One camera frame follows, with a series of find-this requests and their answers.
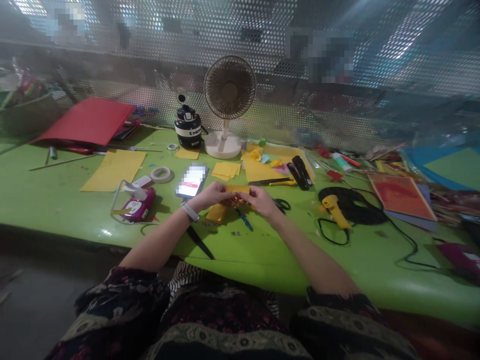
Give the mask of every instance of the yellow origami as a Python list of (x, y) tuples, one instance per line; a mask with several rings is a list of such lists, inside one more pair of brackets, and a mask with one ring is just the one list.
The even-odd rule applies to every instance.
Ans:
[(278, 158), (278, 159), (273, 160), (273, 161), (270, 163), (270, 166), (271, 166), (272, 168), (276, 168), (276, 167), (282, 166), (283, 164), (284, 164), (284, 163), (283, 163), (282, 159), (281, 159), (281, 158)]
[(262, 148), (256, 148), (255, 150), (250, 151), (250, 158), (253, 161), (260, 161), (262, 160)]

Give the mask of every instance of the tape roll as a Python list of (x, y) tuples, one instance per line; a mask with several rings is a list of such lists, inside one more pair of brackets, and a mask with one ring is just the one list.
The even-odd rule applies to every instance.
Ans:
[(172, 176), (172, 170), (165, 166), (154, 168), (150, 173), (151, 180), (157, 184), (163, 184), (170, 181)]

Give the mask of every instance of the scissors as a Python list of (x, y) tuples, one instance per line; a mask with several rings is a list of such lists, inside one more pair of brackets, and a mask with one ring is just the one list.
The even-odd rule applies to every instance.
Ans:
[(285, 210), (290, 210), (292, 207), (289, 202), (283, 199), (273, 199), (275, 205), (280, 209), (282, 213), (285, 214)]

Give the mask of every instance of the person's hand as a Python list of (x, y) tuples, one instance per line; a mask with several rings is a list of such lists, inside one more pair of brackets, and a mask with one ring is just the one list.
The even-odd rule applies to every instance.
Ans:
[(254, 206), (255, 210), (268, 222), (283, 215), (269, 193), (262, 188), (250, 186), (250, 194), (239, 192), (238, 196)]
[(215, 181), (203, 189), (194, 198), (188, 201), (188, 205), (197, 213), (202, 210), (206, 210), (209, 207), (222, 203), (226, 206), (233, 206), (233, 203), (230, 204), (229, 200), (237, 196), (236, 192), (225, 192), (227, 185), (223, 182)]

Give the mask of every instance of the floral fabric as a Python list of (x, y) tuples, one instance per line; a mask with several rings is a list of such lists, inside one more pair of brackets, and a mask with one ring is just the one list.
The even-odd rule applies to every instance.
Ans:
[(115, 267), (46, 359), (416, 359), (365, 295), (307, 294), (287, 328), (260, 289), (199, 279), (171, 302), (155, 273)]

